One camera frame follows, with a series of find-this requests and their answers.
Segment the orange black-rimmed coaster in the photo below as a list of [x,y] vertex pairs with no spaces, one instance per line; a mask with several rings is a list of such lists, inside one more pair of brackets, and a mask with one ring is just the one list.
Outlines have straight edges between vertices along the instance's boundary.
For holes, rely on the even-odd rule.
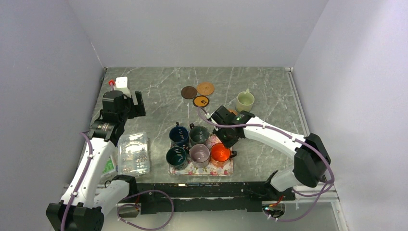
[[192,102],[193,102],[193,105],[196,106],[196,107],[203,107],[203,108],[205,108],[205,107],[207,107],[207,106],[209,105],[210,100],[209,100],[208,97],[203,96],[203,95],[200,95],[200,96],[196,96],[196,97],[193,99]]

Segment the dark wooden coaster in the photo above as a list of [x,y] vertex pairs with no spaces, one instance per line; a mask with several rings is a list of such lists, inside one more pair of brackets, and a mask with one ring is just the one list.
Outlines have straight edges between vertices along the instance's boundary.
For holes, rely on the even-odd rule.
[[180,93],[184,99],[193,99],[197,96],[198,91],[193,86],[185,86]]

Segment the woven rattan coaster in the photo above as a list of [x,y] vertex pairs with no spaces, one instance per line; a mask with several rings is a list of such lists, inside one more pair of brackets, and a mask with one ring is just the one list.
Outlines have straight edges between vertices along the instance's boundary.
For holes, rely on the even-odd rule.
[[202,82],[197,85],[196,89],[200,95],[208,96],[214,92],[215,87],[211,82]]
[[235,110],[233,110],[233,109],[228,109],[231,113],[233,113],[234,115],[237,115],[238,113],[235,111]]

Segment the dark blue cup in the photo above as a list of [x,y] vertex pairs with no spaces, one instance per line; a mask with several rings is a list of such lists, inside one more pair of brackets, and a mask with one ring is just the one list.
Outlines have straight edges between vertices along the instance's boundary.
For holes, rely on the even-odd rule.
[[189,145],[189,131],[179,122],[176,122],[169,132],[169,139],[172,146],[186,147]]

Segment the grey green cup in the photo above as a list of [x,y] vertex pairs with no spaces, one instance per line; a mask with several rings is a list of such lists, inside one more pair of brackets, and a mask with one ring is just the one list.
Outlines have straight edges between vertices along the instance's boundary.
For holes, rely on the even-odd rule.
[[191,147],[197,144],[206,144],[209,139],[209,132],[207,128],[203,126],[196,126],[193,123],[190,124],[189,141]]

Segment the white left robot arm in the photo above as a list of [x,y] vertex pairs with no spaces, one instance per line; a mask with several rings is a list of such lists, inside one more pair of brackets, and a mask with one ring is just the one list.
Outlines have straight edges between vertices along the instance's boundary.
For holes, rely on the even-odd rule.
[[145,116],[142,93],[126,95],[107,91],[99,117],[83,134],[87,146],[68,189],[58,203],[49,203],[46,216],[55,231],[100,231],[107,215],[121,200],[134,201],[139,193],[136,179],[117,175],[96,194],[105,164],[117,149],[126,121]]

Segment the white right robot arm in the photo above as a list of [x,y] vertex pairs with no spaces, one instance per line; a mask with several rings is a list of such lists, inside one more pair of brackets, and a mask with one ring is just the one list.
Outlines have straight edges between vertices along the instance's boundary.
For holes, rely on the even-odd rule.
[[278,199],[286,189],[294,186],[315,188],[329,170],[330,157],[316,134],[290,133],[250,112],[234,114],[224,106],[211,114],[205,113],[204,117],[214,126],[213,133],[225,147],[232,147],[239,139],[255,140],[285,154],[293,162],[269,176],[265,193],[271,200]]

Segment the orange cup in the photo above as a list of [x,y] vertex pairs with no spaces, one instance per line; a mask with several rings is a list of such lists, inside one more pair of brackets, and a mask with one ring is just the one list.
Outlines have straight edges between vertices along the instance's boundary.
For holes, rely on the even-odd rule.
[[210,149],[210,161],[216,167],[223,167],[237,154],[237,151],[232,151],[230,148],[225,147],[224,144],[217,143]]

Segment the lilac cup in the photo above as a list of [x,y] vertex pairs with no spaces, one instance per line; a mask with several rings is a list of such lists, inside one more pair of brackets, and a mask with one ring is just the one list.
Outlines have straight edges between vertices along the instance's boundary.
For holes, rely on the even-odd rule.
[[190,148],[190,159],[195,167],[203,168],[210,162],[210,150],[204,144],[196,144]]

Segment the pale green cup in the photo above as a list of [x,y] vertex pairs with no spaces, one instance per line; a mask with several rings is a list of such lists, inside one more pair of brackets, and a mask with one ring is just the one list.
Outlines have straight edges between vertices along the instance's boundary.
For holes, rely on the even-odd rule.
[[236,99],[236,111],[247,111],[250,112],[253,104],[255,102],[254,95],[250,92],[249,89],[242,91],[238,94]]

